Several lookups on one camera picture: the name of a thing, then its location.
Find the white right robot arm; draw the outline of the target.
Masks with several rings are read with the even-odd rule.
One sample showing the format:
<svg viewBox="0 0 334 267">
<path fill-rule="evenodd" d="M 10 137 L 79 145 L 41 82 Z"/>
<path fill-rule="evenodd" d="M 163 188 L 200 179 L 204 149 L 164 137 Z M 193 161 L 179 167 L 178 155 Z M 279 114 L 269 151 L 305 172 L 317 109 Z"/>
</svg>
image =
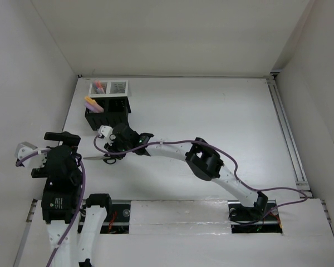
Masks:
<svg viewBox="0 0 334 267">
<path fill-rule="evenodd" d="M 267 211 L 267 196 L 261 191 L 250 189 L 236 178 L 224 165 L 216 149 L 204 139 L 197 137 L 190 142 L 169 142 L 151 133 L 137 133 L 124 123 L 115 127 L 101 126 L 98 133 L 107 141 L 104 148 L 114 157 L 123 158 L 127 151 L 131 151 L 139 156 L 180 160 L 189 166 L 197 178 L 212 181 L 236 197 L 252 219 L 259 219 Z"/>
</svg>

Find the orange highlighter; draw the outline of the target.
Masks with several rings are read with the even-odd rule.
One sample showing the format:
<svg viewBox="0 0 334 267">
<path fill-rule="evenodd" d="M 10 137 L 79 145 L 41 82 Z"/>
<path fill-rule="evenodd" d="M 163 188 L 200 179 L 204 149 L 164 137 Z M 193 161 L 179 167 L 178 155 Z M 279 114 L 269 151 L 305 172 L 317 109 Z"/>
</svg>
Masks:
<svg viewBox="0 0 334 267">
<path fill-rule="evenodd" d="M 104 111 L 104 109 L 95 100 L 93 100 L 91 97 L 85 96 L 84 100 L 85 100 L 85 102 L 88 102 L 88 103 L 94 105 L 96 108 L 98 108 L 102 112 Z"/>
</svg>

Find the orange double-tip pen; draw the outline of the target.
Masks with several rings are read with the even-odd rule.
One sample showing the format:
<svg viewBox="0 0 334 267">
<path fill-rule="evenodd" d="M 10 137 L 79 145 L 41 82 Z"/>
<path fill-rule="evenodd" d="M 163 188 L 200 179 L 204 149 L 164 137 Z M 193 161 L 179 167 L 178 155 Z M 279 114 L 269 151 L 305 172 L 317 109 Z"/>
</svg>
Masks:
<svg viewBox="0 0 334 267">
<path fill-rule="evenodd" d="M 105 91 L 104 91 L 104 88 L 103 88 L 101 82 L 100 82 L 100 81 L 97 81 L 96 84 L 97 84 L 97 88 L 99 89 L 100 93 L 101 93 L 101 94 L 104 94 Z"/>
</svg>

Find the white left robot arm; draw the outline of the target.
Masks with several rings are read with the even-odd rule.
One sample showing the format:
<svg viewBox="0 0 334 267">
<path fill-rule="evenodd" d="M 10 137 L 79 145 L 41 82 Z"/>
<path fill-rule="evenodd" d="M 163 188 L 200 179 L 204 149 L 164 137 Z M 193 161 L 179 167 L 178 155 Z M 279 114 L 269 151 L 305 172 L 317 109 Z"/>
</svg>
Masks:
<svg viewBox="0 0 334 267">
<path fill-rule="evenodd" d="M 80 137 L 69 132 L 47 132 L 45 140 L 58 141 L 48 147 L 45 163 L 31 176 L 46 180 L 42 218 L 50 240 L 47 266 L 93 266 L 97 237 L 102 224 L 113 213 L 109 194 L 91 194 L 84 199 L 86 170 L 77 152 Z"/>
</svg>

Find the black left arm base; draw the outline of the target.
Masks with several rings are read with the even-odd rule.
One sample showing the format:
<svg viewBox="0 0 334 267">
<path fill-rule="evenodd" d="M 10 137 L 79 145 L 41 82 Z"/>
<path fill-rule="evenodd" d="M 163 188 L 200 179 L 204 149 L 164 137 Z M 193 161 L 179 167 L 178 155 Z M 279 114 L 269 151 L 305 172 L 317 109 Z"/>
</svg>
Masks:
<svg viewBox="0 0 334 267">
<path fill-rule="evenodd" d="M 131 201 L 112 200 L 111 211 L 101 226 L 101 234 L 128 234 L 130 226 Z"/>
</svg>

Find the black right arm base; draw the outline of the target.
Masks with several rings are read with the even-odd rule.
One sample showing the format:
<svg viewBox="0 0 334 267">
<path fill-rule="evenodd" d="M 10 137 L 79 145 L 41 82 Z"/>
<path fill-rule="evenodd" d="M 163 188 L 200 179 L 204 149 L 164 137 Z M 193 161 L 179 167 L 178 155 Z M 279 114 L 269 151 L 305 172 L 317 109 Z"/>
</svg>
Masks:
<svg viewBox="0 0 334 267">
<path fill-rule="evenodd" d="M 260 214 L 249 207 L 244 207 L 239 201 L 228 201 L 228 219 L 231 225 L 232 234 L 282 234 L 282 224 L 275 209 L 267 216 L 266 212 L 276 206 L 274 200 L 268 201 L 266 210 Z"/>
</svg>

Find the purple highlighter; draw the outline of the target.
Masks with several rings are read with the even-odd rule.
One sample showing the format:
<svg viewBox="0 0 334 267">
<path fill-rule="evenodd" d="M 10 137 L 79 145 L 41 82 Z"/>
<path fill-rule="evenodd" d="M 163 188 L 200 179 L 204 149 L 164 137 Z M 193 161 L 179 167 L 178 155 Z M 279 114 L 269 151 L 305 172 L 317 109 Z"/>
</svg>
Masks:
<svg viewBox="0 0 334 267">
<path fill-rule="evenodd" d="M 93 113 L 101 113 L 102 111 L 99 110 L 98 108 L 96 108 L 94 105 L 88 103 L 88 102 L 85 102 L 84 103 L 85 107 L 90 110 L 91 112 Z"/>
</svg>

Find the black scissors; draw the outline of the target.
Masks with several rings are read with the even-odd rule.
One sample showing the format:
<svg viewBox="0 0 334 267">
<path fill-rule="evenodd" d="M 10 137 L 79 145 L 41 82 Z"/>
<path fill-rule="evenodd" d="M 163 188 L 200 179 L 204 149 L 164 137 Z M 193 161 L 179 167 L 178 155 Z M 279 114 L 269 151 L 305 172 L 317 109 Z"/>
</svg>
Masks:
<svg viewBox="0 0 334 267">
<path fill-rule="evenodd" d="M 113 165 L 117 162 L 117 159 L 112 156 L 90 156 L 90 157 L 83 157 L 84 160 L 90 160 L 90 161 L 103 161 L 104 163 L 108 165 Z"/>
</svg>

